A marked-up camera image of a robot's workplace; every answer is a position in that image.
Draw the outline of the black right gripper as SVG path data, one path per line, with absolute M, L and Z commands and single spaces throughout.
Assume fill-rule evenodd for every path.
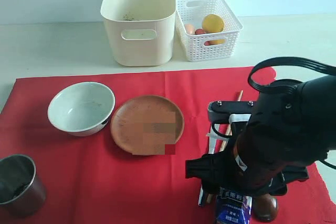
M 287 184 L 309 179 L 307 167 L 325 160 L 325 126 L 248 126 L 216 154 L 185 161 L 185 178 L 202 179 L 211 194 L 220 188 L 246 196 L 284 195 Z

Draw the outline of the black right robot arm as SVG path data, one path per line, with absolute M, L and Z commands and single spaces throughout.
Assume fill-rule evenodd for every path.
M 271 87 L 282 84 L 294 93 L 210 103 L 210 122 L 229 124 L 232 135 L 223 151 L 187 161 L 186 178 L 199 178 L 211 194 L 225 188 L 244 196 L 283 195 L 288 183 L 307 180 L 307 167 L 335 149 L 335 77 Z

